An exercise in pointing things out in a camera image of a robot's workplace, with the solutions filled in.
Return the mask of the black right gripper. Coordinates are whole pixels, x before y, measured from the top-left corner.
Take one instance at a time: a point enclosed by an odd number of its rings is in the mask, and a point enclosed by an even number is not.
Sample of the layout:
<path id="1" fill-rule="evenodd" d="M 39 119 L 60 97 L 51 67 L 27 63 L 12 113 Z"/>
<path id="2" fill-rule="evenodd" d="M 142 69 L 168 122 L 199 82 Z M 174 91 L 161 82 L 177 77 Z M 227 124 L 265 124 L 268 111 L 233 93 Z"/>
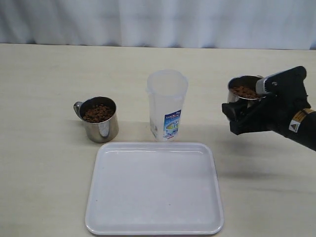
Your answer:
<path id="1" fill-rule="evenodd" d="M 254 102 L 238 100 L 222 104 L 222 112 L 230 122 L 232 133 L 240 135 L 273 130 L 297 112 L 311 107 L 304 86 L 306 68 L 297 66 L 278 73 L 279 94 L 266 95 Z"/>

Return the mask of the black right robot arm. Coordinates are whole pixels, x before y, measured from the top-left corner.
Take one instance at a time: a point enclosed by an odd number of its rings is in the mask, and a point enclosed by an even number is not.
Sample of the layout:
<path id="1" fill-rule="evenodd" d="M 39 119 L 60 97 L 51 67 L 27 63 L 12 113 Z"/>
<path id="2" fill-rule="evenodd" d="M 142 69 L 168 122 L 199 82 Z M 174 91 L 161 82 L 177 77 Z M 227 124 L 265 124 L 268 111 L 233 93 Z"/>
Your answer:
<path id="1" fill-rule="evenodd" d="M 236 135 L 273 131 L 316 149 L 316 112 L 304 86 L 307 71 L 297 66 L 267 77 L 240 76 L 228 82 L 222 112 Z"/>

